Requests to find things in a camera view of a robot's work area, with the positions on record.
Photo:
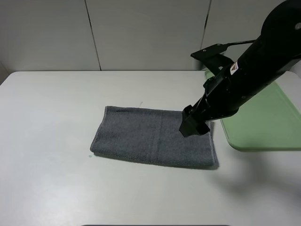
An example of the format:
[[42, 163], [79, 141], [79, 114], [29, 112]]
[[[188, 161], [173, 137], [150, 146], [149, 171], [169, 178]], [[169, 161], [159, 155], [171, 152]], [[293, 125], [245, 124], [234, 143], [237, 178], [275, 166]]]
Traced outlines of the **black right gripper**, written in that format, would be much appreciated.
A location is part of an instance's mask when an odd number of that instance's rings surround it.
[[192, 107], [182, 111], [179, 127], [183, 137], [202, 136], [210, 131], [205, 121], [230, 117], [240, 108], [240, 76], [213, 76], [204, 84], [205, 92]]

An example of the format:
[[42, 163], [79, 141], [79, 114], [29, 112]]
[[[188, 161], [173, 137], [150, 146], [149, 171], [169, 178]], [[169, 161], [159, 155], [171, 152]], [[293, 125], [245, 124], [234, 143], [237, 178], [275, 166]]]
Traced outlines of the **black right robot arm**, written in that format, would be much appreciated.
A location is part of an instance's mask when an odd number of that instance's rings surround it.
[[229, 44], [215, 44], [191, 56], [213, 73], [205, 92], [184, 108], [179, 131], [184, 137], [204, 135], [209, 121], [231, 117], [239, 108], [289, 71], [301, 59], [301, 3], [286, 0], [265, 19], [260, 36], [232, 61], [223, 53]]

